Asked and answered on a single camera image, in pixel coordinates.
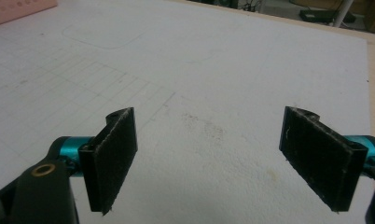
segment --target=pink object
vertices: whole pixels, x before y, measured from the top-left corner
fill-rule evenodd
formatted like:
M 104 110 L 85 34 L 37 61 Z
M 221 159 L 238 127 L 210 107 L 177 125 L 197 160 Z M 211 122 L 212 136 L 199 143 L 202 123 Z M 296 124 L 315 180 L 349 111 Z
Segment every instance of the pink object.
M 56 6 L 57 0 L 0 0 L 0 24 Z

